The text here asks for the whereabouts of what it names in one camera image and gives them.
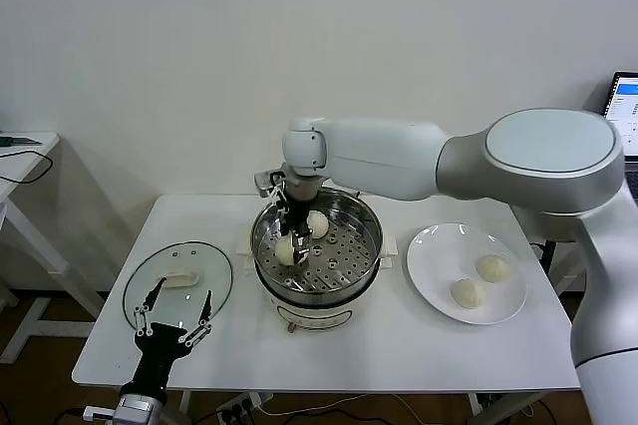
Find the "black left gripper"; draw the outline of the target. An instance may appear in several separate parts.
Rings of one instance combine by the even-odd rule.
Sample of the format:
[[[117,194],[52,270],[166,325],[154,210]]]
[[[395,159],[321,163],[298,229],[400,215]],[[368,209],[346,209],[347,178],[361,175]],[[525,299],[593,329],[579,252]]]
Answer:
[[[209,289],[194,330],[163,324],[150,323],[151,312],[159,298],[163,278],[146,295],[144,301],[134,308],[136,329],[135,344],[142,353],[133,377],[133,382],[145,388],[165,388],[174,362],[190,354],[211,332],[212,291]]]

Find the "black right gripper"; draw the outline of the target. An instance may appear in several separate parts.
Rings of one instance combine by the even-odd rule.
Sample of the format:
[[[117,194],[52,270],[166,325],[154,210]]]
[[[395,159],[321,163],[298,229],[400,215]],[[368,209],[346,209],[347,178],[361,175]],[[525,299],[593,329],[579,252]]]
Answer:
[[[311,250],[312,236],[308,225],[312,201],[298,201],[287,195],[276,195],[274,204],[279,219],[279,234],[281,238],[292,234],[293,263],[304,262]]]

